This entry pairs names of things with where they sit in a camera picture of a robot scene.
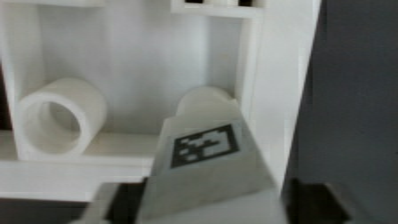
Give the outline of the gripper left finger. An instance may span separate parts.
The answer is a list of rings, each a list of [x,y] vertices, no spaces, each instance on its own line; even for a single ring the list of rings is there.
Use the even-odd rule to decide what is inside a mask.
[[[137,224],[147,179],[105,183],[82,216],[69,224]]]

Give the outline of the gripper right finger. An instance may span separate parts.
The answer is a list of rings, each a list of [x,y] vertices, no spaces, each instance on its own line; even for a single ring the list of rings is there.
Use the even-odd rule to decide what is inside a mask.
[[[354,220],[332,186],[290,181],[286,213],[290,224],[348,224]]]

